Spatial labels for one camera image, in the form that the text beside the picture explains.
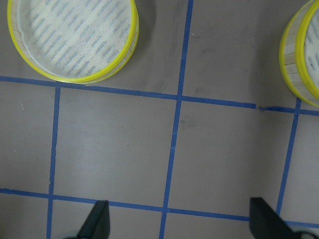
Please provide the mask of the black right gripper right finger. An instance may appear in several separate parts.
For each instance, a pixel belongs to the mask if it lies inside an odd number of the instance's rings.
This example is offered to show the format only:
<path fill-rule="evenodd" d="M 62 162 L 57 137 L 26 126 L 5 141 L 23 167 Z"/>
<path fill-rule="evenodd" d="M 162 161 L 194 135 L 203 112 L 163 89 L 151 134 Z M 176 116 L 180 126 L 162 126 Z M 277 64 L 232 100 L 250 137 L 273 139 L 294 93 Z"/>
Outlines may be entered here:
<path fill-rule="evenodd" d="M 261 197 L 250 198 L 249 229 L 255 239 L 300 239 Z"/>

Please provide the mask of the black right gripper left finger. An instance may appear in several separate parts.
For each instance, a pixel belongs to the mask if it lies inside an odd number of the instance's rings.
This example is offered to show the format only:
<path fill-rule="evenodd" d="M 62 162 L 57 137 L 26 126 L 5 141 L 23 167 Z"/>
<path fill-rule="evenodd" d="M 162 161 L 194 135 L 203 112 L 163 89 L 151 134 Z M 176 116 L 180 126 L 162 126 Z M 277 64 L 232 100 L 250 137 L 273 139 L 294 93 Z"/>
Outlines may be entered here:
<path fill-rule="evenodd" d="M 108 239 L 110 213 L 108 201 L 97 201 L 77 234 L 78 239 Z"/>

